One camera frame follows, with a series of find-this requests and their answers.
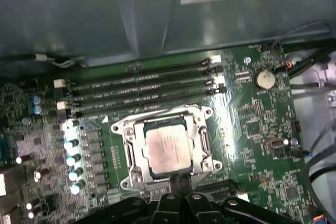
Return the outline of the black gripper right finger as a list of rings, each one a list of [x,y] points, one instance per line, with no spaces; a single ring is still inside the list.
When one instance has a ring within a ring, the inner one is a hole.
[[[218,204],[194,191],[189,174],[181,174],[181,196],[193,218],[191,223],[299,223],[237,197]]]

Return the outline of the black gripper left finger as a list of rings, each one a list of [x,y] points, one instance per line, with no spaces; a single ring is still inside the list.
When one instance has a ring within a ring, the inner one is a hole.
[[[76,223],[179,223],[181,195],[178,194],[179,174],[170,176],[170,191],[157,200],[146,202],[129,197],[113,205],[100,208]]]

